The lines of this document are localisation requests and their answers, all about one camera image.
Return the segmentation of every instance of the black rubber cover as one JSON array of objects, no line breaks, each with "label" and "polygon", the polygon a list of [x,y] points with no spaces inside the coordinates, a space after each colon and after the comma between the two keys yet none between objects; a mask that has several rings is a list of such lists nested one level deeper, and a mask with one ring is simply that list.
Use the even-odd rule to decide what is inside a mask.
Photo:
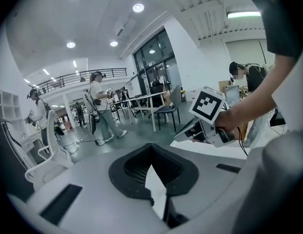
[{"label": "black rubber cover", "polygon": [[125,196],[148,199],[153,204],[150,190],[145,188],[150,165],[166,187],[167,197],[188,193],[199,176],[198,168],[188,159],[147,143],[115,160],[109,168],[109,177]]}]

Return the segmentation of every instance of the black slot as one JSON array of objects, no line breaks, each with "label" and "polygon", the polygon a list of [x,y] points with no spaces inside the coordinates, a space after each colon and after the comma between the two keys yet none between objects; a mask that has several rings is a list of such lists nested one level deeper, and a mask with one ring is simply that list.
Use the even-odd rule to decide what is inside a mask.
[{"label": "black slot", "polygon": [[237,166],[231,166],[231,165],[226,165],[226,164],[218,164],[216,166],[216,168],[219,168],[219,169],[222,169],[222,170],[225,170],[225,171],[229,171],[229,172],[232,172],[232,173],[238,173],[240,171],[240,167],[237,167]]},{"label": "black slot", "polygon": [[81,190],[81,186],[68,185],[53,199],[40,215],[52,224],[58,225]]}]

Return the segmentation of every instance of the ceiling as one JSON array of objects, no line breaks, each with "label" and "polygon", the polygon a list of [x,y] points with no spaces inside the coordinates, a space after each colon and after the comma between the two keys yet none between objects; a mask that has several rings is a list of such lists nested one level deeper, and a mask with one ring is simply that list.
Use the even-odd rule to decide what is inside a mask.
[{"label": "ceiling", "polygon": [[[142,13],[132,7],[140,2]],[[7,18],[7,36],[24,76],[57,62],[84,57],[119,57],[133,35],[163,13],[159,0],[20,0]],[[131,19],[117,37],[115,25]],[[117,47],[109,43],[116,40]],[[69,41],[76,47],[69,49]]]},{"label": "ceiling", "polygon": [[[141,13],[132,10],[137,2],[145,6]],[[17,66],[28,76],[46,66],[63,66],[55,63],[72,65],[74,59],[124,57],[141,44],[146,29],[168,14],[197,46],[236,32],[264,32],[261,18],[226,17],[246,9],[257,10],[251,0],[21,0],[7,19],[7,36]],[[129,19],[130,29],[117,37],[116,24]],[[109,45],[113,40],[117,47]],[[69,41],[76,47],[68,49]]]},{"label": "ceiling", "polygon": [[260,17],[227,19],[228,12],[255,10],[252,0],[165,0],[167,10],[200,46],[204,39],[245,30],[263,30]]}]

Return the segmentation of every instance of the white shirt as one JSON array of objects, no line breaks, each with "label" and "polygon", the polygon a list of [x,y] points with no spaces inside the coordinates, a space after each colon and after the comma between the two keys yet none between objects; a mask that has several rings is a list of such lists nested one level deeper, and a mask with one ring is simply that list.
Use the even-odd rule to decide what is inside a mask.
[{"label": "white shirt", "polygon": [[[101,87],[101,84],[97,81],[93,81],[91,83],[91,87],[89,89],[90,95],[92,99],[97,99],[96,94],[103,92],[103,89]],[[101,100],[101,104],[99,106],[97,106],[97,110],[99,111],[104,111],[108,108],[108,101],[106,98],[102,98]]]},{"label": "white shirt", "polygon": [[47,118],[44,102],[40,99],[36,106],[35,115],[31,116],[33,121],[36,121],[40,128],[44,129],[47,127]]}]

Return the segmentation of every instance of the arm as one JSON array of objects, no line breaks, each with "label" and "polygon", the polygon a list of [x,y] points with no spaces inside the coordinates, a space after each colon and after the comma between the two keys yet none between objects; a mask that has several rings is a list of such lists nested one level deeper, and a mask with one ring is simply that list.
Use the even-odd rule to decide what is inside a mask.
[{"label": "arm", "polygon": [[34,115],[34,116],[31,116],[31,119],[33,121],[38,121],[46,115],[45,106],[44,106],[44,103],[43,103],[42,100],[38,101],[38,107],[39,107],[38,114]]},{"label": "arm", "polygon": [[261,85],[242,102],[221,112],[215,125],[231,131],[240,124],[254,120],[274,109],[276,105],[272,94],[294,65],[294,58],[275,55],[275,68],[265,77]]},{"label": "arm", "polygon": [[97,99],[104,99],[104,98],[109,98],[110,95],[105,94],[104,92],[99,92],[96,94]]}]

